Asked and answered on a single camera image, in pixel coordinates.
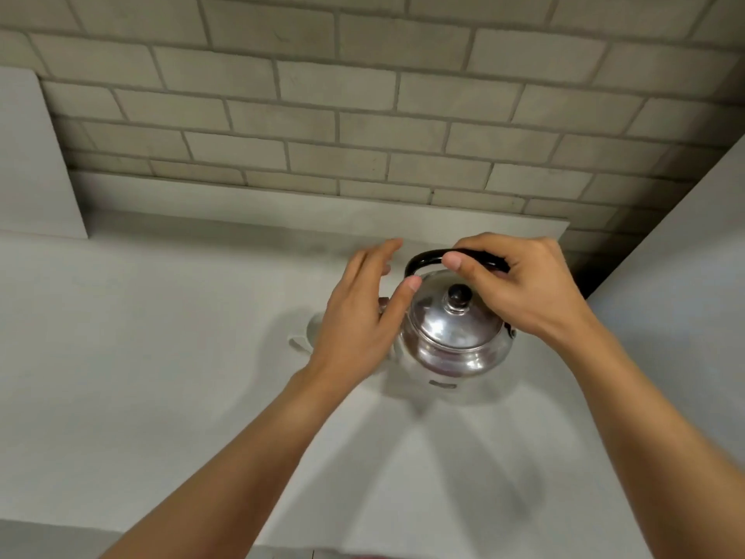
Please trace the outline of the person's right hand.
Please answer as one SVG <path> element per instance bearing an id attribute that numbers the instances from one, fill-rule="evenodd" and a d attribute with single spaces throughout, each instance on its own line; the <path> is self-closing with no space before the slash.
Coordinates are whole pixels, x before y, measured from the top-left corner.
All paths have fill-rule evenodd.
<path id="1" fill-rule="evenodd" d="M 461 239 L 450 252 L 461 249 L 490 253 L 508 263 L 508 272 L 500 271 L 496 314 L 518 330 L 554 347 L 591 320 L 557 240 L 482 233 Z"/>

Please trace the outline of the steel kettle with black handle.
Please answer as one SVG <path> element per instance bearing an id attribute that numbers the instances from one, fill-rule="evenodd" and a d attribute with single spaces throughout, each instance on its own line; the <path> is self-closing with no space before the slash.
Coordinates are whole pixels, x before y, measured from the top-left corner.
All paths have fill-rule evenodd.
<path id="1" fill-rule="evenodd" d="M 420 276 L 423 279 L 423 275 L 429 273 L 423 270 L 441 265 L 443 255 L 449 251 L 429 250 L 415 255 L 405 266 L 405 277 Z M 465 351 L 447 349 L 425 338 L 412 327 L 410 309 L 385 360 L 410 377 L 434 387 L 453 390 L 469 379 L 495 370 L 508 357 L 517 336 L 517 330 L 503 320 L 506 331 L 490 345 Z"/>

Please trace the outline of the person's right forearm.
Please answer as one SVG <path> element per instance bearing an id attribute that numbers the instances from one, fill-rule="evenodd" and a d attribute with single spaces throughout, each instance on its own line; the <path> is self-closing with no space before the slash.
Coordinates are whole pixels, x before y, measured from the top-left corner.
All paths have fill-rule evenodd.
<path id="1" fill-rule="evenodd" d="M 590 310 L 543 318 L 538 335 L 577 380 L 654 559 L 745 559 L 745 472 Z"/>

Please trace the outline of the white cup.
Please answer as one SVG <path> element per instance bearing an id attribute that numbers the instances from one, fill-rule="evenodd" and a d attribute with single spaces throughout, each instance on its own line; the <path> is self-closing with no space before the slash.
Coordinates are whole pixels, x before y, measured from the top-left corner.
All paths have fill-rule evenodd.
<path id="1" fill-rule="evenodd" d="M 317 342 L 323 319 L 323 312 L 314 313 L 297 333 L 288 337 L 290 347 L 311 355 Z"/>

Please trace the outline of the person's left forearm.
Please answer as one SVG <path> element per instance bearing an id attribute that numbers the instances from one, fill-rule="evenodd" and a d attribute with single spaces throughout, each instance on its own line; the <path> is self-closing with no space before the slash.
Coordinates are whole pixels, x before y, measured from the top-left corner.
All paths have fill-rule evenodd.
<path id="1" fill-rule="evenodd" d="M 100 559 L 245 559 L 312 440 L 359 382 L 341 366 L 303 367 Z"/>

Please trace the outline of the person's left hand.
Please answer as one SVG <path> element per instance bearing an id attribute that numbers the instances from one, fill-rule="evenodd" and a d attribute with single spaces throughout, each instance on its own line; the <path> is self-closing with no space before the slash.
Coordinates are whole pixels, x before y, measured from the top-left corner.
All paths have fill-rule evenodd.
<path id="1" fill-rule="evenodd" d="M 379 288 L 403 244 L 386 240 L 357 251 L 327 302 L 308 369 L 334 386 L 353 389 L 387 357 L 398 332 L 381 330 Z"/>

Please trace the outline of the steel kettle lid black knob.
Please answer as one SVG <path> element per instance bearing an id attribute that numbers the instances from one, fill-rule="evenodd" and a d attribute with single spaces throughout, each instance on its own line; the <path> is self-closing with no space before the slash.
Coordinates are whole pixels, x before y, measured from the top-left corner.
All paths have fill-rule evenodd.
<path id="1" fill-rule="evenodd" d="M 507 329 L 479 293 L 448 270 L 423 275 L 409 318 L 425 338 L 456 351 L 490 345 Z"/>

